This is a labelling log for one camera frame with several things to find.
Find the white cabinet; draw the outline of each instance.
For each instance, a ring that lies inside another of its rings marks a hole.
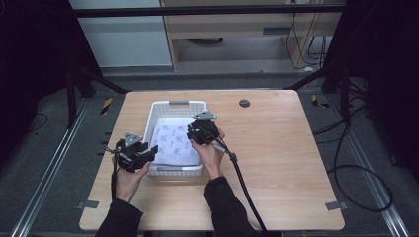
[[[160,7],[159,0],[70,0],[73,9]],[[79,19],[102,69],[172,66],[162,17]]]

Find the black cord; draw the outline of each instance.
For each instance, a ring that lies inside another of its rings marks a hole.
[[[121,147],[123,140],[120,139],[117,144],[115,145],[115,150],[119,150],[118,147]],[[117,198],[117,172],[120,170],[118,168],[117,170],[117,162],[118,162],[118,153],[114,153],[114,158],[112,159],[112,162],[114,163],[114,171],[112,172],[111,176],[111,197],[112,200],[115,200]]]
[[[340,140],[340,139],[339,139],[339,138],[337,138],[337,139],[334,139],[334,140],[328,140],[328,141],[316,141],[315,143],[316,143],[316,144],[324,144],[324,143],[335,142],[335,141],[338,141],[338,140]]]
[[[311,51],[310,51],[310,50],[311,50],[311,48],[313,47],[314,39],[315,39],[315,37],[312,37],[312,38],[311,38],[310,44],[308,45],[308,51],[307,51],[307,54],[308,54],[308,57],[309,57],[309,58],[314,59],[314,60],[317,60],[317,59],[318,59],[318,57],[312,57],[311,55],[318,55],[318,54],[320,54],[321,52],[311,52]]]
[[[359,112],[359,111],[361,111],[361,110],[364,110],[364,109],[366,109],[366,108],[367,108],[367,106],[361,106],[361,107],[357,108],[356,110],[352,111],[352,112],[351,112],[351,118],[353,119],[353,118],[354,118],[354,115],[355,115],[357,112]],[[340,124],[342,124],[342,123],[344,123],[344,122],[345,122],[345,121],[342,119],[342,120],[337,121],[337,122],[335,122],[335,123],[333,123],[333,124],[327,125],[327,126],[325,126],[325,127],[323,127],[323,128],[320,128],[320,129],[318,129],[318,130],[314,131],[314,132],[313,132],[313,135],[318,135],[318,134],[321,134],[321,133],[324,133],[324,132],[327,132],[327,131],[333,130],[334,128],[338,127]]]
[[[321,45],[321,54],[320,54],[320,59],[319,59],[319,63],[320,63],[320,67],[322,68],[324,65],[324,60],[326,59],[326,37],[323,37],[323,44]]]
[[[362,115],[363,113],[359,113],[356,116],[353,116],[352,119],[356,119],[357,117],[359,117],[360,115]]]
[[[358,96],[366,96],[366,94],[365,93],[363,93],[363,92],[360,92],[360,91],[358,91],[358,90],[355,90],[355,89],[353,89],[353,88],[349,88],[349,92],[352,94],[352,95],[358,95]]]
[[[109,147],[105,147],[105,150],[110,152],[111,154],[119,153],[121,150],[116,148],[115,150],[111,150]]]
[[[353,97],[353,98],[351,98],[351,100],[349,100],[349,103],[351,104],[355,100],[363,100],[364,101],[366,98],[367,98],[366,96]]]
[[[334,158],[334,163],[333,163],[333,169],[329,170],[327,172],[327,174],[330,174],[331,172],[333,172],[334,178],[335,178],[335,182],[336,182],[336,186],[338,187],[338,189],[342,193],[342,195],[348,201],[350,201],[352,204],[356,205],[357,207],[359,207],[361,209],[368,210],[368,211],[371,211],[371,212],[382,212],[382,211],[385,211],[385,210],[389,209],[392,206],[392,203],[393,203],[393,195],[392,195],[391,189],[388,187],[388,185],[385,183],[385,181],[379,175],[377,175],[376,173],[374,173],[373,171],[371,171],[371,170],[369,170],[367,168],[364,168],[364,167],[358,166],[358,165],[340,165],[340,166],[337,165],[339,151],[340,151],[340,148],[341,148],[341,145],[342,145],[342,141],[343,141],[344,136],[349,131],[349,128],[350,128],[350,126],[349,125],[346,125],[345,128],[344,128],[344,132],[342,132],[342,135],[341,135],[341,138],[339,140],[338,147],[337,147],[336,153],[335,153],[335,158]],[[343,169],[343,168],[361,169],[361,170],[364,170],[364,171],[366,171],[366,172],[374,175],[377,179],[379,179],[381,181],[381,183],[384,185],[384,187],[385,187],[385,189],[386,189],[386,191],[388,193],[388,196],[389,196],[388,204],[385,207],[382,207],[382,208],[371,208],[371,207],[365,206],[363,204],[360,204],[359,202],[354,201],[352,198],[350,198],[343,191],[343,189],[342,189],[342,187],[341,187],[341,185],[339,183],[338,176],[337,176],[337,170]]]
[[[249,202],[250,208],[252,209],[254,215],[256,216],[256,219],[258,220],[259,225],[261,226],[262,234],[263,236],[268,237],[269,236],[268,229],[266,228],[265,223],[262,220],[262,217],[260,216],[258,210],[256,209],[255,204],[253,203],[252,198],[249,195],[249,192],[246,187],[246,183],[244,183],[243,175],[241,174],[240,167],[238,166],[238,163],[237,163],[237,156],[234,153],[232,153],[230,150],[228,150],[228,147],[226,146],[222,138],[220,139],[216,138],[215,140],[218,142],[220,146],[222,146],[222,148],[225,149],[226,151],[225,153],[227,153],[230,156],[230,160],[232,161],[234,169],[237,173],[237,177],[240,182],[243,193],[246,196],[247,202]]]
[[[34,128],[34,129],[31,129],[31,130],[27,130],[26,132],[33,132],[33,131],[39,130],[39,129],[41,129],[41,127],[43,127],[48,122],[48,116],[46,114],[37,113],[37,116],[45,117],[45,121],[41,125],[39,125],[38,127]]]
[[[292,30],[292,29],[293,29],[293,33],[294,33],[294,35],[295,35],[295,41],[296,41],[296,44],[298,45],[299,56],[301,57],[302,61],[304,61],[304,62],[307,64],[307,65],[305,65],[305,66],[303,66],[303,67],[295,67],[295,66],[293,65],[293,62],[291,61],[291,65],[292,65],[293,69],[303,69],[303,68],[305,68],[306,66],[313,66],[313,65],[315,65],[315,63],[310,63],[310,62],[307,62],[307,61],[304,59],[304,57],[302,56],[301,46],[299,45],[299,40],[298,40],[298,37],[296,36],[296,31],[295,31],[295,13],[293,13],[293,20],[292,20],[292,22],[291,22],[290,30],[289,30],[289,32],[287,33],[287,37],[286,37],[286,52],[287,52],[287,54],[288,54],[288,56],[289,56],[289,59],[291,59],[291,55],[290,55],[290,52],[288,51],[288,38],[289,38],[289,35],[290,35],[290,33],[291,33],[291,30]]]

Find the human hand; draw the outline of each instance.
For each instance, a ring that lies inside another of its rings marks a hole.
[[[119,169],[117,172],[117,198],[130,203],[136,191],[138,190],[139,183],[142,177],[148,173],[150,162],[147,162],[144,167],[135,173],[128,172],[124,169]]]
[[[224,132],[218,128],[219,138],[225,138]],[[224,173],[221,170],[221,161],[224,157],[224,153],[214,148],[215,144],[218,144],[217,141],[213,141],[207,145],[200,145],[195,140],[191,139],[192,147],[200,155],[201,161],[203,162],[204,167],[206,167],[207,172],[209,173],[209,178],[211,180],[224,176]]]

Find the wooden table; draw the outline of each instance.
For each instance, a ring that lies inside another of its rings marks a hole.
[[[248,108],[239,106],[249,100]],[[155,101],[204,101],[207,110],[226,133],[225,142],[238,156],[244,180],[269,230],[339,230],[344,219],[314,142],[304,110],[295,91],[152,91],[126,95],[115,124],[111,147],[126,131],[144,134],[151,104]],[[105,154],[80,227],[97,230],[111,204],[111,154]],[[252,225],[260,229],[241,190],[228,156],[222,169],[245,205]],[[208,177],[164,180],[144,177],[132,204],[144,212],[141,230],[213,230],[210,210],[203,197]]]

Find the gray floor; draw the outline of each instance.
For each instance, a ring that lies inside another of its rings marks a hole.
[[[269,46],[269,50],[263,49],[264,43]],[[129,77],[114,75],[109,79],[132,90],[282,88],[302,79],[308,73],[291,67],[279,39],[224,39],[221,44],[186,40],[182,46],[181,63],[176,72],[144,72],[141,76]],[[311,101],[311,95],[316,94],[320,102],[333,104],[330,98],[333,99],[335,95],[324,97],[319,93],[318,86],[321,85],[321,81],[317,80],[299,92],[312,130],[338,120],[333,109],[315,106]],[[86,200],[89,195],[102,159],[98,153],[102,153],[106,147],[106,141],[109,139],[107,132],[112,131],[124,100],[123,95],[113,93],[100,85],[95,84],[95,88],[97,93],[88,101],[86,115],[32,225],[30,233],[33,236],[93,234],[79,228],[78,221],[82,210],[75,206],[78,201]],[[109,97],[113,98],[113,102],[107,114],[102,116],[100,110]],[[362,104],[362,101],[354,101],[354,108]],[[13,154],[10,167],[1,171],[0,236],[8,236],[23,214],[66,131],[65,91],[58,91],[42,99],[39,103],[39,113],[47,115],[46,124],[36,131],[28,132],[22,138],[21,145]],[[356,134],[374,170],[390,186],[394,195],[393,207],[410,236],[419,236],[419,185],[407,169],[391,165],[385,143],[374,121],[366,117],[367,113],[368,111],[364,111],[360,116],[353,118],[351,131]],[[42,125],[44,121],[44,116],[37,116],[32,128]],[[328,141],[338,138],[341,132],[342,127],[339,127],[315,138],[317,142]],[[326,169],[333,165],[336,146],[337,142],[318,144]],[[339,164],[356,164],[356,155],[349,138],[346,137],[339,154]],[[336,188],[333,176],[329,177],[337,198],[345,201]],[[365,205],[377,207],[376,199],[362,172],[344,170],[339,172],[339,179],[351,197]],[[287,231],[284,236],[397,236],[391,233],[385,213],[373,213],[350,202],[348,204],[350,208],[342,211],[346,221],[343,230],[304,233]]]

